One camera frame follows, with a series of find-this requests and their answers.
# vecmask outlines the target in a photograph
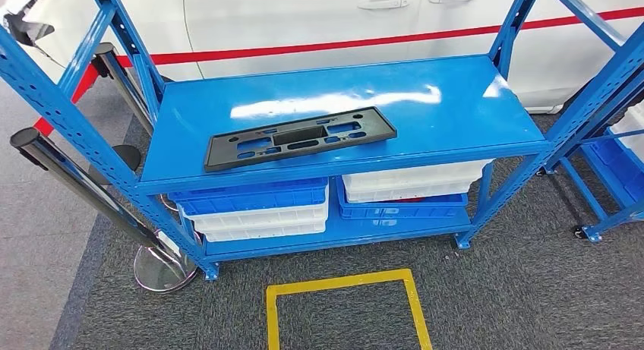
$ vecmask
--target chrome stanchion base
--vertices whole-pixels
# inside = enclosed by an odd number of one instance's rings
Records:
[[[170,293],[185,287],[197,274],[197,266],[187,255],[179,258],[181,266],[160,260],[153,249],[139,247],[134,258],[134,278],[139,285],[156,293]]]

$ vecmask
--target red stripe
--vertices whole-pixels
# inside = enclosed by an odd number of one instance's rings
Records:
[[[624,10],[601,12],[599,13],[599,15],[605,20],[617,20],[621,18],[640,17],[640,16],[644,16],[644,7],[627,8]],[[581,24],[581,21],[575,16],[558,17],[558,18],[551,18],[547,20],[525,22],[523,24],[522,29],[523,30],[541,29],[544,27],[555,27],[555,26],[564,26],[564,25],[573,25],[573,24]],[[222,51],[212,51],[212,52],[180,52],[180,53],[172,53],[172,54],[155,54],[155,55],[152,55],[152,60],[156,65],[164,65],[164,64],[176,64],[176,63],[189,63],[189,62],[196,62],[196,61],[248,58],[253,56],[264,56],[264,55],[290,54],[294,52],[316,52],[320,50],[355,48],[359,46],[375,46],[375,45],[384,45],[384,44],[393,44],[393,43],[409,43],[412,41],[425,41],[425,40],[434,40],[434,39],[448,39],[451,37],[483,35],[486,33],[497,33],[499,29],[500,29],[500,25],[495,25],[495,26],[485,26],[485,27],[473,27],[469,29],[437,31],[433,33],[417,33],[413,35],[381,37],[377,39],[339,41],[334,43],[276,46],[276,47],[269,47],[269,48],[222,50]],[[121,65],[123,65],[124,67],[132,66],[127,56],[118,57],[118,62],[121,63]]]

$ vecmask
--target shelf rack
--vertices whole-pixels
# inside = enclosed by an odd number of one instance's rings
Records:
[[[640,27],[636,33],[644,33]],[[614,134],[608,131],[609,124],[615,120],[629,106],[641,98],[644,92],[644,59],[642,56],[627,61],[634,68],[634,73],[615,92],[594,115],[584,121],[585,124],[545,163],[543,173],[553,174],[560,166],[564,168],[578,187],[582,196],[598,217],[599,222],[594,225],[581,225],[574,228],[575,234],[580,238],[587,238],[592,242],[601,240],[601,235],[619,225],[642,221],[644,219],[644,191],[642,187],[634,184],[625,187],[624,182],[632,179],[633,182],[639,175],[644,175],[644,163],[630,149],[621,144],[620,137],[644,134],[644,130],[628,131]],[[605,160],[613,151],[601,152],[599,144],[612,143],[616,158],[607,164]],[[620,207],[616,213],[608,215],[599,201],[595,198],[590,188],[583,181],[570,158],[578,155],[590,166],[591,170],[606,187],[613,200]]]
[[[633,73],[629,60],[644,55],[642,27],[627,41],[581,0],[561,0],[615,50],[546,135],[507,86],[513,42],[535,0],[514,0],[488,54],[165,83],[120,0],[96,0],[99,12],[87,36],[54,84],[0,31],[0,74],[78,149],[154,225],[215,279],[219,262],[368,242],[453,234],[470,240],[537,170],[579,130],[588,116]],[[132,172],[70,102],[71,91],[110,26],[137,71],[154,132],[141,176]],[[395,139],[205,173],[213,134],[377,106],[396,126]],[[191,222],[177,222],[156,194],[398,169],[474,159],[523,156],[493,194],[493,165],[483,171],[476,214],[450,219],[343,220],[330,201],[321,234],[203,244]]]

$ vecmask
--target blue steel shelf board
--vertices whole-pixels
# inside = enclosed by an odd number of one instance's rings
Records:
[[[579,146],[579,152],[584,157],[592,171],[599,177],[601,183],[608,189],[620,208],[628,207],[635,203],[623,184],[611,169],[599,159],[597,153],[587,144]]]
[[[296,253],[379,241],[465,232],[470,226],[465,208],[449,219],[343,219],[336,184],[329,182],[327,230],[319,234],[235,241],[205,241],[206,260],[217,262]]]
[[[398,137],[206,173],[214,134],[376,106]],[[148,194],[539,153],[550,146],[486,55],[166,86],[137,186]]]

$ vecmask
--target yellow floor marking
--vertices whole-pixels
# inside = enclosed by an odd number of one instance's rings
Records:
[[[374,284],[402,280],[407,291],[407,299],[412,309],[416,335],[421,345],[421,350],[431,350],[429,332],[422,313],[421,302],[418,299],[416,284],[412,271],[409,269],[388,270],[384,272],[358,274],[357,276],[341,276],[339,278],[310,280],[288,284],[269,285],[266,288],[266,313],[268,323],[268,349],[279,350],[279,328],[277,326],[277,296],[293,295],[295,293],[323,291],[352,287],[354,285]]]

